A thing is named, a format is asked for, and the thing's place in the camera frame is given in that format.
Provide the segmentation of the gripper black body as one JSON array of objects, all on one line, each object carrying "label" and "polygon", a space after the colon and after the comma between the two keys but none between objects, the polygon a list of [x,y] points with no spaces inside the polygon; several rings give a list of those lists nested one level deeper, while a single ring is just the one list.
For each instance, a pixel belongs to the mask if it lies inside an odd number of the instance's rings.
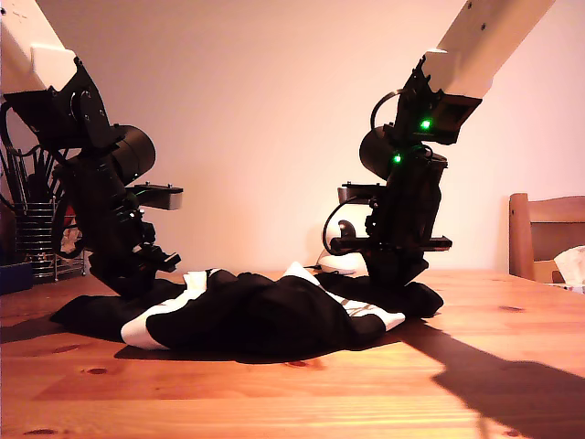
[{"label": "gripper black body", "polygon": [[154,225],[139,209],[79,213],[78,225],[90,249],[90,267],[98,274],[171,273],[181,261],[154,244]]},{"label": "gripper black body", "polygon": [[330,252],[445,252],[452,241],[434,237],[435,209],[393,208],[379,200],[369,207],[353,208],[353,200],[339,205],[330,215]]}]

